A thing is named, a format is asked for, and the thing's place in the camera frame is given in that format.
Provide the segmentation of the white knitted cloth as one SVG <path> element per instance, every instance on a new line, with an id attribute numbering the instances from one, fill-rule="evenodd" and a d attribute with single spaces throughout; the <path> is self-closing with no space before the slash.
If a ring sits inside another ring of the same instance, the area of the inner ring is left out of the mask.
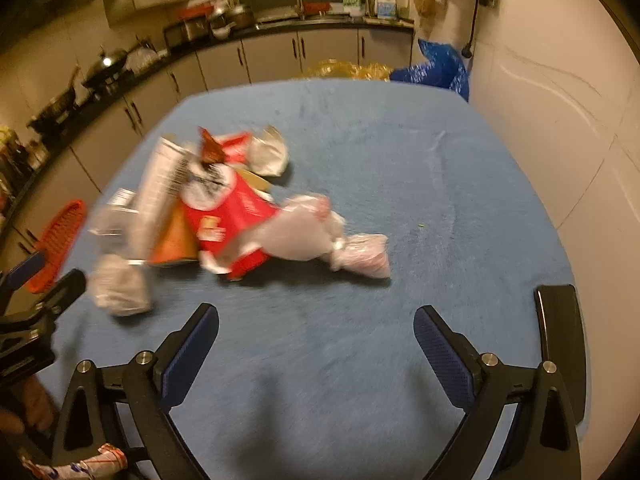
<path id="1" fill-rule="evenodd" d="M 96 260 L 88 291 L 97 307 L 116 318 L 149 312 L 152 298 L 142 260 L 105 254 Z"/>

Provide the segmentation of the small white medicine box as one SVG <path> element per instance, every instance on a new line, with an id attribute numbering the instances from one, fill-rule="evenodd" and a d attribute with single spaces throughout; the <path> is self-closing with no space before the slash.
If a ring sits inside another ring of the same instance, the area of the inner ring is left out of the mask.
<path id="1" fill-rule="evenodd" d="M 124 235 L 137 219 L 136 197 L 136 192 L 119 188 L 93 215 L 89 232 L 95 236 Z"/>

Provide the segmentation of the orange cardboard box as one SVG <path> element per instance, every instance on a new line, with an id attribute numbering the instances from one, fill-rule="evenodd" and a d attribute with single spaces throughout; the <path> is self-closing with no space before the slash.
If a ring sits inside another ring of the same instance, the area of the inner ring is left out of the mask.
<path id="1" fill-rule="evenodd" d="M 198 242 L 191 232 L 183 206 L 176 200 L 149 256 L 150 266 L 181 266 L 198 261 Z"/>

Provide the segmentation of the red white snack bag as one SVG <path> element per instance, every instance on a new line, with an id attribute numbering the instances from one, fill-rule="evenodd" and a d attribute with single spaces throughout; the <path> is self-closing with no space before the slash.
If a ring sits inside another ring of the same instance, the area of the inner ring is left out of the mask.
<path id="1" fill-rule="evenodd" d="M 269 259 L 257 241 L 256 229 L 278 207 L 232 167 L 190 162 L 180 200 L 198 242 L 201 264 L 213 274 L 239 280 Z"/>

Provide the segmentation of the clear plastic bag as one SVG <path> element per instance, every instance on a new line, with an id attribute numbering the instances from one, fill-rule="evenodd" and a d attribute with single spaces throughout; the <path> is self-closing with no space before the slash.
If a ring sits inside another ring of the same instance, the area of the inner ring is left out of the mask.
<path id="1" fill-rule="evenodd" d="M 387 280 L 390 260 L 383 234 L 345 232 L 346 221 L 321 194 L 294 195 L 254 231 L 262 251 L 288 261 L 320 259 L 332 271 Z"/>

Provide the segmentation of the tall white medicine box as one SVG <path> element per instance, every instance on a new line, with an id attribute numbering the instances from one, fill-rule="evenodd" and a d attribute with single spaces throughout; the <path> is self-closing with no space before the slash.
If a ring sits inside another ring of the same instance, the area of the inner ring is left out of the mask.
<path id="1" fill-rule="evenodd" d="M 129 230 L 130 255 L 146 260 L 165 229 L 181 185 L 190 153 L 171 140 L 160 138 L 145 167 L 136 195 L 136 218 Z"/>

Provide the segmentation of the dark brown snack bag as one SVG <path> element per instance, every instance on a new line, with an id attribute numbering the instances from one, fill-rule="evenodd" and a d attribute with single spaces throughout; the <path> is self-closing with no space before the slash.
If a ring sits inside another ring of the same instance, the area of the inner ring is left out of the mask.
<path id="1" fill-rule="evenodd" d="M 226 153 L 222 146 L 214 139 L 214 137 L 205 129 L 198 128 L 201 135 L 201 161 L 203 164 L 224 164 L 226 162 Z"/>

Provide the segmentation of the silver red foil wrapper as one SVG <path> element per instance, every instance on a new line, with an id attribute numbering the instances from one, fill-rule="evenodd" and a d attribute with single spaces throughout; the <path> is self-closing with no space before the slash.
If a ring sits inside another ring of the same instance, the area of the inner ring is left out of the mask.
<path id="1" fill-rule="evenodd" d="M 288 168 L 288 144 L 272 125 L 262 133 L 242 131 L 215 136 L 228 165 L 242 167 L 259 177 L 281 177 Z"/>

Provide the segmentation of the red plastic basket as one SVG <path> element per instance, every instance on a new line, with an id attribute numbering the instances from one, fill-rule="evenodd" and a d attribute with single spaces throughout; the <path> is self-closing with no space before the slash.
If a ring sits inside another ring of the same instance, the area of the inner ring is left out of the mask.
<path id="1" fill-rule="evenodd" d="M 35 246 L 38 252 L 44 253 L 44 266 L 27 281 L 29 292 L 40 294 L 52 287 L 86 218 L 87 207 L 82 200 L 67 203 L 52 218 Z"/>

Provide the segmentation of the blue table cloth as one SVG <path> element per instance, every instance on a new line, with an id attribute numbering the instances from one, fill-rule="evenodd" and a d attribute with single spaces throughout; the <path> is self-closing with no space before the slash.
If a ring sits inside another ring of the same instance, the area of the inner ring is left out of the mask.
<path id="1" fill-rule="evenodd" d="M 114 177 L 134 188 L 157 140 L 272 125 L 290 151 L 277 200 L 329 197 L 349 231 L 381 233 L 388 280 L 272 260 L 227 282 L 196 266 L 150 276 L 154 307 L 113 318 L 90 296 L 58 320 L 40 375 L 62 400 L 75 365 L 154 349 L 203 302 L 220 332 L 172 419 L 214 479 L 420 479 L 456 430 L 412 330 L 430 304 L 480 351 L 535 366 L 534 291 L 573 281 L 520 167 L 454 92 L 295 79 L 202 93 L 148 134 Z"/>

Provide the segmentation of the black frying pan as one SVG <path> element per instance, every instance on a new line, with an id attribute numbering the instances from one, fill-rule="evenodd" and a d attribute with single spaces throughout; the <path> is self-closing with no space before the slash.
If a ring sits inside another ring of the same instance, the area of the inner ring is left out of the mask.
<path id="1" fill-rule="evenodd" d="M 58 121 L 74 108 L 76 101 L 75 80 L 79 73 L 80 66 L 76 65 L 70 75 L 67 88 L 27 123 L 28 128 L 38 133 L 44 133 L 47 129 L 56 126 Z"/>

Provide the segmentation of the black wok with lid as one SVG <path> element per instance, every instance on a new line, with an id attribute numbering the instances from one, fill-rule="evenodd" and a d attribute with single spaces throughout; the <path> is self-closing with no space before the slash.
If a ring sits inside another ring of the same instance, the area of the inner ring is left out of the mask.
<path id="1" fill-rule="evenodd" d="M 111 52 L 102 50 L 100 58 L 88 69 L 82 86 L 87 90 L 96 91 L 113 82 L 124 70 L 128 58 L 128 52 L 124 49 L 115 49 Z"/>

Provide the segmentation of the blue plastic bag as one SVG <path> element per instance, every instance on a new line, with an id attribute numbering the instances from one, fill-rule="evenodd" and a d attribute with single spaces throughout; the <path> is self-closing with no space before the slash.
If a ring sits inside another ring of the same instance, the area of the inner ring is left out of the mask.
<path id="1" fill-rule="evenodd" d="M 396 68 L 390 73 L 390 81 L 450 90 L 469 101 L 469 73 L 458 51 L 451 44 L 424 39 L 418 41 L 418 46 L 424 60 L 408 67 Z"/>

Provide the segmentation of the yellow plastic bag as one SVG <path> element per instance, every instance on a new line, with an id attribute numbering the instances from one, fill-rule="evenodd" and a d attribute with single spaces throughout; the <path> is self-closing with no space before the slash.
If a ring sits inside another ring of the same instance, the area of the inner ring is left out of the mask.
<path id="1" fill-rule="evenodd" d="M 304 71 L 306 78 L 337 78 L 388 81 L 393 67 L 380 63 L 360 65 L 329 58 Z"/>

